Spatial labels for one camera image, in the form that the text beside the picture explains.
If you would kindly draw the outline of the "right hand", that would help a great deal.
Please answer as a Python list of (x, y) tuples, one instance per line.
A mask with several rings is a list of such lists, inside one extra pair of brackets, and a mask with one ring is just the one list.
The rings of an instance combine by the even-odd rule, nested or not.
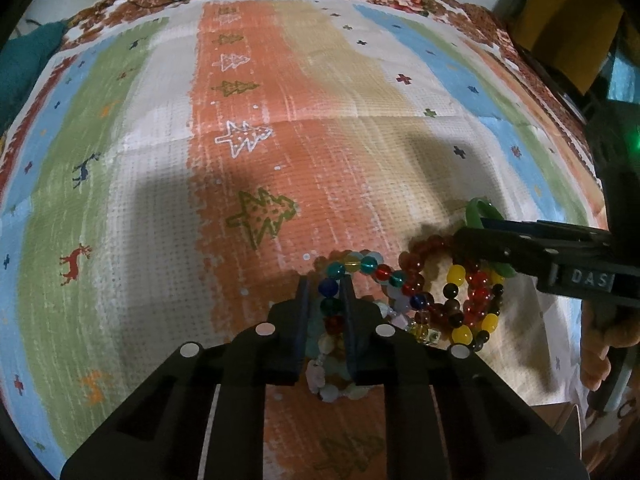
[(597, 328), (596, 310), (589, 301), (582, 302), (580, 335), (580, 380), (590, 391), (597, 391), (612, 372), (608, 350), (631, 348), (639, 343), (639, 311), (632, 309), (623, 321), (607, 330)]

